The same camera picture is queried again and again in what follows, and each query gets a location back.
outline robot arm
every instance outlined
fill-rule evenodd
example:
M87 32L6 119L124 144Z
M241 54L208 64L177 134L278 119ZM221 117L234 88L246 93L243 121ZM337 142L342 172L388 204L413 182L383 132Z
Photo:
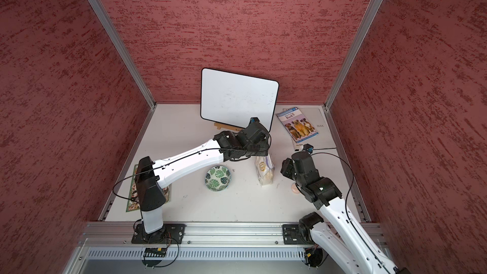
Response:
M300 219L300 234L322 247L347 274L409 273L398 270L392 260L375 245L362 228L360 221L346 208L345 199L329 178L320 177L310 153L313 147L283 161L281 173L294 180L305 198L337 230L341 239L333 234L321 216L313 212Z
M247 128L238 133L222 131L208 142L179 155L152 161L139 161L135 186L147 234L163 227L162 205L166 202L162 189L181 177L200 168L235 160L241 157L266 156L269 150L269 132L258 118L250 119Z

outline bowl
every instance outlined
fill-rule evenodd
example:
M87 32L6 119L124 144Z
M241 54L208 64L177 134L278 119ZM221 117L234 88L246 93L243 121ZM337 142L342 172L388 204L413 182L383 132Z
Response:
M232 180L230 170L221 165L210 168L204 176L204 184L206 184L209 190L214 192L219 192L227 188L230 180Z

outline whiteboard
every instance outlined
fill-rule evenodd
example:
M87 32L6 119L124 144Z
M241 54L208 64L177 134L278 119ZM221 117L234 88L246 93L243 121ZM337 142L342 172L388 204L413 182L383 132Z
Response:
M278 89L276 81L205 68L200 115L242 128L248 126L250 118L257 117L270 131Z

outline book cover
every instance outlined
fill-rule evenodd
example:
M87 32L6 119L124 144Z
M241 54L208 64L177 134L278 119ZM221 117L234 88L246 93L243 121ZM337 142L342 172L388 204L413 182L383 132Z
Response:
M137 173L137 167L138 166L139 166L138 164L134 165L134 167L133 167L133 173L134 174ZM171 200L170 199L171 198L171 184L169 184L169 186L163 188L162 192L164 193L164 197L166 197L166 203L169 202ZM136 198L136 200L138 201L137 196L138 195L137 195L137 187L135 186L135 176L133 176L132 182L130 184L129 197L131 199ZM130 200L127 201L127 209L125 210L125 212L131 212L131 211L135 211L138 209L140 209L140 206L137 202L130 201Z
M296 143L318 134L318 131L306 120L304 114L297 107L277 113L277 117Z

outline plastic bag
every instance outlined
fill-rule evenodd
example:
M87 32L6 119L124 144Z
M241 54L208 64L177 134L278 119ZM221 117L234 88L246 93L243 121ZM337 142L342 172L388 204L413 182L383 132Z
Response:
M270 154L265 157L255 157L255 169L257 170L257 178L261 185L272 184L274 168L275 166L272 163Z

